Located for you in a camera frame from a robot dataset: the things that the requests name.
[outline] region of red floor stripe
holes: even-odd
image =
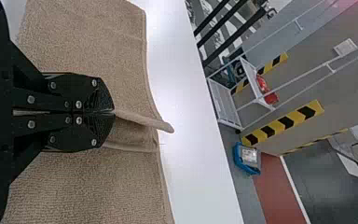
[[[261,162],[254,182],[267,224],[306,224],[280,158],[261,153]]]

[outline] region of hazard tape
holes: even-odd
[[[289,58],[289,56],[287,55],[286,52],[282,53],[281,55],[276,57],[271,62],[266,63],[266,65],[264,67],[260,68],[257,71],[257,74],[260,76],[265,75],[267,72],[271,71],[273,68],[277,67],[279,64],[285,62],[288,58]],[[241,82],[238,83],[238,85],[234,89],[231,90],[231,95],[234,95],[234,94],[242,91],[248,84],[249,84],[248,79],[242,80]]]
[[[338,132],[336,132],[336,133],[328,134],[328,135],[326,135],[326,136],[324,136],[324,137],[317,138],[317,139],[315,139],[315,140],[313,140],[313,141],[311,141],[311,142],[308,142],[307,144],[302,145],[301,147],[296,147],[296,148],[294,148],[294,149],[292,149],[292,150],[288,150],[288,151],[286,151],[285,153],[283,153],[283,155],[287,155],[287,154],[293,153],[293,152],[298,151],[298,150],[300,150],[301,148],[304,148],[304,147],[310,147],[310,146],[315,145],[316,143],[318,143],[318,142],[320,142],[320,141],[329,139],[329,138],[333,137],[333,136],[336,135],[336,134],[345,133],[345,132],[347,132],[347,131],[348,131],[348,129],[342,129],[342,130],[340,130],[340,131],[338,131]]]
[[[241,139],[242,143],[247,147],[251,147],[257,143],[264,142],[270,137],[282,133],[287,129],[296,127],[307,119],[321,115],[323,112],[324,109],[317,100],[311,101],[307,105],[301,106],[299,109],[290,112],[286,116],[274,120],[263,128],[257,129],[244,136]]]

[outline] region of white table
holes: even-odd
[[[26,0],[2,2],[14,39]],[[243,223],[185,0],[131,2],[146,12],[150,87],[175,129],[159,138],[176,223]]]

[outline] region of screw head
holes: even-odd
[[[55,90],[57,88],[57,84],[55,82],[50,82],[50,87]]]
[[[55,137],[54,136],[50,137],[50,143],[55,143]]]
[[[80,125],[83,122],[83,119],[81,117],[76,118],[76,124]]]
[[[29,95],[28,99],[27,99],[27,102],[28,102],[28,104],[33,105],[34,104],[34,97],[32,95]]]
[[[36,125],[36,123],[33,120],[28,121],[28,128],[29,129],[34,129],[35,125]]]
[[[81,101],[76,101],[76,108],[80,109],[82,106]]]

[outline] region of red object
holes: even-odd
[[[270,91],[269,87],[267,86],[267,82],[266,82],[266,80],[264,80],[264,78],[262,78],[260,75],[257,75],[256,80],[258,83],[258,87],[260,88],[260,90],[263,94],[266,94],[267,92]],[[275,92],[270,93],[267,96],[265,96],[264,100],[269,105],[273,105],[273,104],[276,104],[279,102],[278,95]]]

